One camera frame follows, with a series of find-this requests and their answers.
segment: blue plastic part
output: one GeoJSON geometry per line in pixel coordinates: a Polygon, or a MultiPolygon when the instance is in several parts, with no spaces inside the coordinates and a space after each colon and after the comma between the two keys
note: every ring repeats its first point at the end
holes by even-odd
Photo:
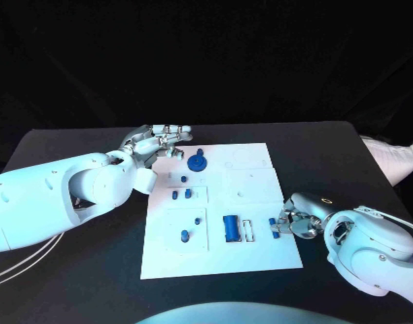
{"type": "Polygon", "coordinates": [[[227,242],[240,242],[242,235],[239,233],[239,216],[229,215],[223,216],[224,230],[226,230],[226,241],[227,242]]]}
{"type": "Polygon", "coordinates": [[[204,150],[201,148],[188,159],[188,167],[194,172],[201,172],[207,168],[207,158],[204,158],[204,150]]]}
{"type": "Polygon", "coordinates": [[[184,231],[181,232],[181,241],[183,241],[184,243],[188,243],[188,242],[190,242],[190,232],[188,232],[187,230],[184,230],[184,231]]]}
{"type": "MultiPolygon", "coordinates": [[[[275,218],[269,219],[271,225],[275,225],[278,221],[275,221],[275,218]]],[[[273,233],[273,238],[281,238],[281,233],[279,232],[272,232],[273,233]]]]}

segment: white board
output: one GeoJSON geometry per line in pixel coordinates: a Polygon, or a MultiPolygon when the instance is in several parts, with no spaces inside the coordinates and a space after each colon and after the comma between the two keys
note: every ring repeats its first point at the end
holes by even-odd
{"type": "Polygon", "coordinates": [[[302,268],[295,236],[281,234],[275,239],[271,231],[269,218],[281,214],[284,194],[266,144],[180,149],[184,161],[159,158],[154,164],[158,182],[149,197],[141,279],[302,268]],[[188,169],[197,149],[209,161],[201,172],[188,169]],[[239,216],[240,242],[226,242],[226,215],[239,216]],[[245,220],[250,220],[253,242],[246,241],[245,220]],[[183,230],[190,231],[187,243],[183,230]]]}

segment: cable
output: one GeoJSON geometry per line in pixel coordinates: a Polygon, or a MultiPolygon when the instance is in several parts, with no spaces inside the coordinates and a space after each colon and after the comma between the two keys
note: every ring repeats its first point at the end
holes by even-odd
{"type": "Polygon", "coordinates": [[[53,238],[51,238],[51,240],[48,241],[48,243],[41,247],[41,249],[38,250],[38,252],[35,252],[34,253],[34,255],[33,256],[30,256],[22,262],[20,262],[12,268],[9,268],[7,271],[4,271],[2,273],[0,273],[0,275],[2,274],[5,274],[5,273],[8,273],[12,269],[15,269],[20,265],[22,265],[43,250],[44,250],[44,248],[48,246],[48,244],[56,240],[56,238],[59,237],[59,240],[56,241],[56,243],[54,243],[54,245],[51,246],[51,248],[50,248],[50,250],[44,253],[44,255],[40,257],[40,259],[20,272],[20,273],[17,273],[15,275],[12,275],[8,279],[5,279],[5,280],[2,280],[0,281],[0,284],[4,284],[8,280],[11,280],[12,278],[15,278],[21,273],[24,273],[40,261],[41,261],[41,259],[47,256],[47,254],[51,252],[51,250],[54,249],[54,247],[56,247],[56,245],[59,244],[59,241],[61,240],[61,238],[63,238],[63,236],[64,236],[64,233],[61,233],[61,235],[60,236],[54,236],[53,238]]]}
{"type": "Polygon", "coordinates": [[[402,224],[408,225],[413,229],[413,224],[409,221],[406,221],[405,219],[400,219],[399,217],[395,217],[393,215],[389,215],[387,213],[383,213],[382,211],[377,211],[377,212],[379,212],[379,214],[387,216],[389,218],[399,221],[402,224]]]}

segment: robotic arm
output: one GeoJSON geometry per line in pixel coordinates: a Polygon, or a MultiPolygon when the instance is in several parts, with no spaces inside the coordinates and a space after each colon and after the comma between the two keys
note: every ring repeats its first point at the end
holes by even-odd
{"type": "Polygon", "coordinates": [[[291,231],[305,239],[324,234],[328,261],[350,284],[374,296],[393,291],[413,302],[413,237],[384,216],[413,228],[366,206],[344,210],[327,198],[295,193],[284,207],[281,226],[272,230],[291,231]]]}
{"type": "Polygon", "coordinates": [[[92,153],[0,174],[0,251],[22,248],[121,206],[136,189],[151,194],[159,156],[184,158],[175,148],[191,140],[190,126],[142,126],[119,150],[92,153]]]}

